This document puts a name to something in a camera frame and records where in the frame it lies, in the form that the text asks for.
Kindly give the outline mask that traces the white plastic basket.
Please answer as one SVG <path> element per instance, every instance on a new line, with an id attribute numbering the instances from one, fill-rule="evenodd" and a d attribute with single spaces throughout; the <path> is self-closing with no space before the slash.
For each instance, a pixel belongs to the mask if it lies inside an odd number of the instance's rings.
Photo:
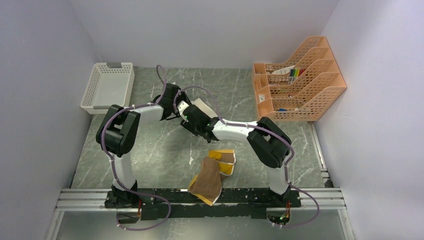
<path id="1" fill-rule="evenodd" d="M 106 114 L 111 105 L 128 107 L 134 79 L 131 62 L 95 63 L 80 107 L 90 115 Z"/>

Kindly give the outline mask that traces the brown yellow towel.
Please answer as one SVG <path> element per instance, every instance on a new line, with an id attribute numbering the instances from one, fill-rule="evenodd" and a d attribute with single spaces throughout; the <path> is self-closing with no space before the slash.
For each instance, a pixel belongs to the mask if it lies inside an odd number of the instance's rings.
<path id="1" fill-rule="evenodd" d="M 233 174 L 236 162 L 233 149 L 210 150 L 202 160 L 198 174 L 191 180 L 188 192 L 213 206 L 222 193 L 223 181 Z"/>

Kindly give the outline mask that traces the orange file organizer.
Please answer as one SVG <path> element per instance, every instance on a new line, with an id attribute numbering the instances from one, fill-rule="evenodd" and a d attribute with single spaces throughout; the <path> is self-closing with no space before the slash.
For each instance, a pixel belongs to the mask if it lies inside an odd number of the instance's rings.
<path id="1" fill-rule="evenodd" d="M 306 69 L 292 84 L 285 67 Z M 251 69 L 257 117 L 274 121 L 318 121 L 347 85 L 324 36 L 309 36 L 283 63 L 254 63 Z"/>

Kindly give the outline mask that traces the cream white towel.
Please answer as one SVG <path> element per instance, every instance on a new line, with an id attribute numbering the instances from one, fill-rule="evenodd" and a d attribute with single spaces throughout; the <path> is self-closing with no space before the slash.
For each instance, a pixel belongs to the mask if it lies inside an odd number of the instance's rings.
<path id="1" fill-rule="evenodd" d="M 192 102 L 193 105 L 197 106 L 203 113 L 205 113 L 210 118 L 218 117 L 217 113 L 209 107 L 205 102 L 200 98 L 197 98 Z"/>

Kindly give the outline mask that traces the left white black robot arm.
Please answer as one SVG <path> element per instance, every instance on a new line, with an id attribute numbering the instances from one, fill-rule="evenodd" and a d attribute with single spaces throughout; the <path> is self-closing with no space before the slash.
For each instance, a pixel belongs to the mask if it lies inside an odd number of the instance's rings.
<path id="1" fill-rule="evenodd" d="M 130 151 L 132 150 L 139 123 L 172 120 L 180 117 L 175 109 L 180 102 L 190 104 L 187 94 L 175 84 L 167 83 L 162 93 L 153 101 L 123 107 L 111 105 L 96 134 L 96 142 L 109 156 L 113 174 L 111 192 L 126 208 L 134 207 L 139 200 L 137 180 L 132 171 Z"/>

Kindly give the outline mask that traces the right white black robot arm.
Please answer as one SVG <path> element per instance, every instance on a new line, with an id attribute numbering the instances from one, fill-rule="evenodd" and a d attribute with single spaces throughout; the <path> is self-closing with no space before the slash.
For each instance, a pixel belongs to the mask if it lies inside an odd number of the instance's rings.
<path id="1" fill-rule="evenodd" d="M 290 181 L 287 163 L 294 157 L 291 139 L 270 119 L 240 122 L 210 117 L 194 104 L 180 103 L 176 107 L 182 117 L 180 123 L 195 136 L 211 141 L 232 140 L 246 142 L 269 174 L 270 202 L 282 207 L 289 200 Z"/>

